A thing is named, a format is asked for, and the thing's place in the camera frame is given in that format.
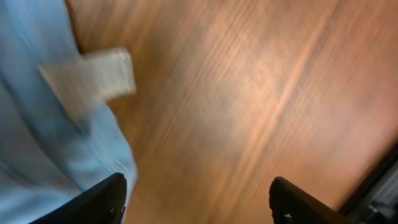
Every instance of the wooden floor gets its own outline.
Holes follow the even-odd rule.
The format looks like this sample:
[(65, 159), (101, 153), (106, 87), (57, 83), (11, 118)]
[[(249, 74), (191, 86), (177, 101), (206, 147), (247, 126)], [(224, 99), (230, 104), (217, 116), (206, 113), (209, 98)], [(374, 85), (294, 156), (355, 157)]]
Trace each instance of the wooden floor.
[(128, 223), (272, 223), (279, 175), (338, 208), (396, 139), (398, 1), (68, 3), (83, 52), (132, 55)]

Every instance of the hardwood floor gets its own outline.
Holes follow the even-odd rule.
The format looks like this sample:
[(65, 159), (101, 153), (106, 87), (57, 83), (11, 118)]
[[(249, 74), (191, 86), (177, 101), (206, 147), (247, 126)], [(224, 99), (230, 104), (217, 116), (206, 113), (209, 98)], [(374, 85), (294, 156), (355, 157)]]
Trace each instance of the hardwood floor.
[(273, 223), (278, 175), (337, 209), (396, 140), (397, 1), (68, 5), (82, 52), (132, 55), (128, 223)]

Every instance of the light blue pants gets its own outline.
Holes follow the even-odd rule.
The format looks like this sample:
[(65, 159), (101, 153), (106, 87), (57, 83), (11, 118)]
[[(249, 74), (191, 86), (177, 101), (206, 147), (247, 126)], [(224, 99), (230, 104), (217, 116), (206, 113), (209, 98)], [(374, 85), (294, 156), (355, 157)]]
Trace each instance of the light blue pants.
[(0, 1), (0, 223), (27, 223), (136, 165), (104, 103), (69, 120), (37, 66), (78, 57), (63, 0)]

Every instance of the clothing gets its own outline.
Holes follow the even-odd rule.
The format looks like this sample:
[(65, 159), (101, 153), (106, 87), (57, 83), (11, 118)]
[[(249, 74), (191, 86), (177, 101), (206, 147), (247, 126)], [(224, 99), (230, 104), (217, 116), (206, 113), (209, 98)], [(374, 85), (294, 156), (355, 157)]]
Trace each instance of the clothing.
[(115, 172), (130, 194), (137, 169), (110, 109), (81, 131), (38, 70), (78, 57), (64, 1), (0, 1), (0, 49), (0, 223), (34, 221)]

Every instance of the black object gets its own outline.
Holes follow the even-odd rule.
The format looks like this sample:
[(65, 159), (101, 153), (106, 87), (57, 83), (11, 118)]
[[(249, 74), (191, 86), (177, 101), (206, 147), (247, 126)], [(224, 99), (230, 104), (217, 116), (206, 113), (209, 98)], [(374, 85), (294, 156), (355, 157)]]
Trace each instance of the black object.
[(276, 177), (272, 182), (269, 189), (269, 205), (275, 224), (350, 223), (283, 177)]
[(339, 213), (355, 223), (398, 223), (398, 145), (381, 159)]
[(32, 224), (117, 224), (126, 202), (127, 182), (116, 173)]

